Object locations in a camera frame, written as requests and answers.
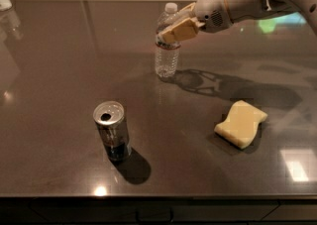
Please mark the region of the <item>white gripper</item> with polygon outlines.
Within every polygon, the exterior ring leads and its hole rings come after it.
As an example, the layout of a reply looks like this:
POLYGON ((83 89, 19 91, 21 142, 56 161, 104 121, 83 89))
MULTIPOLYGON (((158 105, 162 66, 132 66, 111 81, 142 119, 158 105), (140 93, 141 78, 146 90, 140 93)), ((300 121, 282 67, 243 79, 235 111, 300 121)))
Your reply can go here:
POLYGON ((193 18, 185 18, 158 33, 162 43, 175 43, 193 39, 199 30, 217 33, 232 26, 227 0, 197 0, 183 7, 179 12, 194 10, 193 18))

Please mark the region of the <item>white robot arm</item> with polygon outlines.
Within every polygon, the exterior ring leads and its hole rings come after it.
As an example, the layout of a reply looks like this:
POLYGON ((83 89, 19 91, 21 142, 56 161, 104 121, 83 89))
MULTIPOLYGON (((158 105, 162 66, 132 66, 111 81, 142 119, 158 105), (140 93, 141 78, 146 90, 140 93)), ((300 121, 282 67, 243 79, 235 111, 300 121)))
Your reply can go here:
POLYGON ((317 0, 197 0, 178 11, 158 33, 167 44, 192 39, 199 32, 217 33, 245 20, 300 13, 317 33, 317 0))

